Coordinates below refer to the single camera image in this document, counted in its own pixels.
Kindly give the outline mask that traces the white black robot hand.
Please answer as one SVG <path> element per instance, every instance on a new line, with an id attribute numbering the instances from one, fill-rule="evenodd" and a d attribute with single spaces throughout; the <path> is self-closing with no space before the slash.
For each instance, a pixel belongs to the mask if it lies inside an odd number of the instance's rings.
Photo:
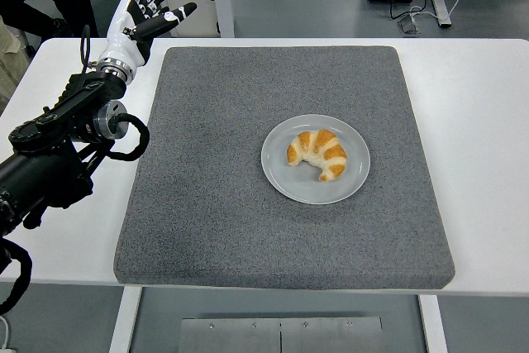
<path id="1" fill-rule="evenodd" d="M 197 4 L 188 2 L 174 10 L 164 0 L 121 0 L 107 31 L 107 47 L 96 70 L 115 74 L 131 83 L 136 71 L 147 64 L 155 38 L 171 31 L 188 18 Z"/>

